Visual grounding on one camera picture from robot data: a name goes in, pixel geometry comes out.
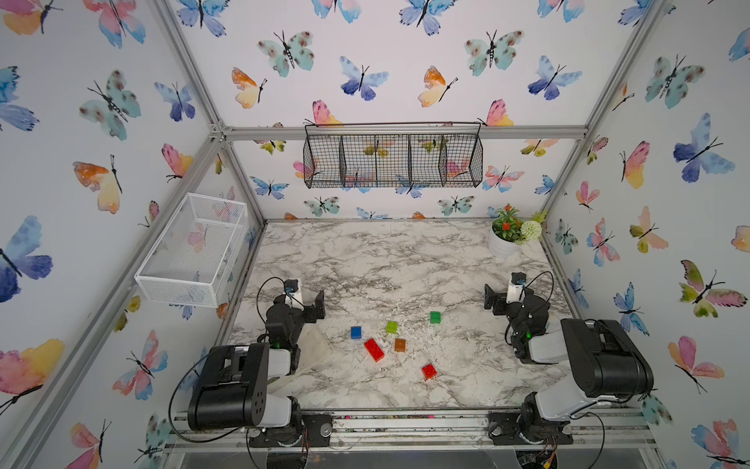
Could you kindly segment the long red lego brick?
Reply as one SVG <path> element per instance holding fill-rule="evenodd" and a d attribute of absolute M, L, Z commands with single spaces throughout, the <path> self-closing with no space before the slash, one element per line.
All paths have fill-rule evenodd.
<path fill-rule="evenodd" d="M 369 356 L 373 359 L 373 361 L 375 361 L 375 363 L 378 363 L 382 361 L 382 359 L 384 359 L 385 353 L 375 339 L 370 338 L 369 340 L 367 340 L 367 342 L 365 342 L 364 344 L 364 347 L 367 353 L 369 353 Z"/>

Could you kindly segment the small red lego brick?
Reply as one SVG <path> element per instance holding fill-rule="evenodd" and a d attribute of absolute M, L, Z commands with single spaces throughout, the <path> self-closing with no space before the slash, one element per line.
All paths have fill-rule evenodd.
<path fill-rule="evenodd" d="M 431 363 L 429 363 L 429 365 L 425 365 L 425 367 L 422 367 L 422 373 L 426 380 L 433 379 L 438 374 L 437 370 Z"/>

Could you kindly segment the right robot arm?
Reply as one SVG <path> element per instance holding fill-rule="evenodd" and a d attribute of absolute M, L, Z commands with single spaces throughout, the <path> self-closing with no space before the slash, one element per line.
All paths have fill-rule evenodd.
<path fill-rule="evenodd" d="M 504 292 L 486 285 L 484 308 L 508 320 L 504 339 L 519 361 L 570 366 L 562 380 L 525 398 L 525 427 L 569 422 L 596 404 L 626 404 L 654 388 L 652 368 L 614 320 L 563 319 L 552 328 L 550 302 L 515 283 Z"/>

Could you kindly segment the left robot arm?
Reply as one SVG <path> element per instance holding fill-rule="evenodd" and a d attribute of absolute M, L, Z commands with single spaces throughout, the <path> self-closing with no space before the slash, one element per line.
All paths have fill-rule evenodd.
<path fill-rule="evenodd" d="M 299 338 L 307 324 L 325 318 L 324 299 L 325 293 L 320 291 L 314 303 L 298 309 L 277 297 L 267 312 L 264 339 L 250 345 L 212 348 L 187 407 L 189 428 L 299 431 L 299 404 L 292 397 L 273 396 L 268 384 L 297 371 L 302 355 Z"/>

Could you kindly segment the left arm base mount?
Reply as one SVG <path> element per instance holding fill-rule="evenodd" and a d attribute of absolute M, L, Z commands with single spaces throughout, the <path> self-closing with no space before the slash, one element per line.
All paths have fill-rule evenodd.
<path fill-rule="evenodd" d="M 293 414 L 290 424 L 279 428 L 252 429 L 251 449 L 328 448 L 333 434 L 331 414 Z"/>

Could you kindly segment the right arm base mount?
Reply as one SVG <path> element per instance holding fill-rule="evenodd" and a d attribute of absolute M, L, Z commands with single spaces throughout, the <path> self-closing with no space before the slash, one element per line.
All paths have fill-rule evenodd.
<path fill-rule="evenodd" d="M 564 433 L 568 421 L 547 421 L 522 412 L 490 412 L 487 435 L 495 446 L 572 445 L 573 437 Z"/>

